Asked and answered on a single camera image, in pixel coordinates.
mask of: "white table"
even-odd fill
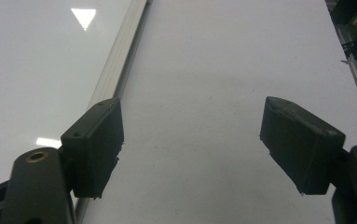
[[[334,223],[259,140],[264,102],[357,145],[357,89],[323,0],[153,2],[123,95],[125,145],[84,223]]]

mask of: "white surface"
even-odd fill
[[[84,223],[334,223],[259,140],[266,96],[357,145],[357,90],[323,0],[154,1],[123,95],[125,145]]]
[[[0,183],[86,111],[129,3],[0,1]],[[86,31],[72,8],[96,10]]]

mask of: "glossy white panel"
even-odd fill
[[[0,182],[86,111],[129,3],[0,1]]]

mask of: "screw hole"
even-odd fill
[[[38,160],[38,159],[41,159],[44,157],[44,154],[42,153],[35,153],[34,155],[30,156],[30,159],[35,161],[35,160]]]
[[[32,219],[26,221],[24,224],[42,224],[42,220],[39,217],[33,217]]]
[[[46,151],[37,151],[26,158],[29,163],[34,163],[44,160],[49,154]]]

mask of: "metal frame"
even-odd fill
[[[131,0],[114,46],[91,96],[88,109],[102,100],[111,97],[121,98],[151,3],[152,0]],[[77,200],[75,210],[78,224],[82,223],[89,202],[89,198]]]

